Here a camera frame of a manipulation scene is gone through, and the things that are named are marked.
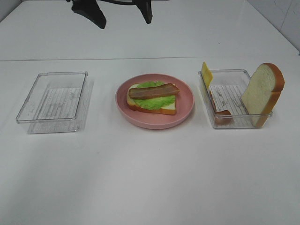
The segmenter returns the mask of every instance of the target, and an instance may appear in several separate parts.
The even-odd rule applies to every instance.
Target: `white bread slice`
[[[252,75],[241,99],[249,114],[269,114],[285,85],[281,71],[271,63],[261,64]],[[267,117],[253,117],[255,127],[262,127]]]
[[[136,83],[132,85],[129,89],[131,88],[136,88],[139,84]],[[129,89],[127,91],[127,105],[131,110],[138,110],[140,112],[144,113],[160,113],[160,114],[166,114],[166,115],[175,115],[176,114],[176,101],[172,104],[166,105],[160,109],[144,109],[138,106],[132,98],[129,97]]]

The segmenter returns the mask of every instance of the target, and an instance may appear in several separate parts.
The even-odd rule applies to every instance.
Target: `bacon strip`
[[[180,90],[175,85],[167,83],[164,85],[150,88],[131,88],[128,94],[129,97],[133,99],[149,99],[169,95],[176,95],[179,91]]]

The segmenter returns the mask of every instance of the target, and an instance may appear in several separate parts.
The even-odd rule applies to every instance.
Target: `yellow cheese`
[[[210,82],[212,81],[212,73],[211,71],[208,69],[207,65],[205,62],[203,62],[202,64],[202,77],[205,83],[206,88],[208,89],[208,87],[210,86]]]

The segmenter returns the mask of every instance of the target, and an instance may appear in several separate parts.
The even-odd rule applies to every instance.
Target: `transparent tray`
[[[28,134],[74,132],[84,126],[90,89],[87,72],[41,73],[16,122]]]
[[[270,114],[248,114],[241,96],[246,90],[250,76],[243,69],[211,70],[213,80],[206,88],[202,72],[199,72],[200,90],[207,113],[213,128],[261,128],[254,126],[253,121],[267,119]],[[217,112],[228,110],[231,115],[220,115]]]

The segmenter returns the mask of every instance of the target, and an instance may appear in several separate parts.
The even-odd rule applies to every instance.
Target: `open-faced sandwich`
[[[127,105],[144,113],[175,115],[179,91],[176,85],[162,81],[135,83],[128,89]]]

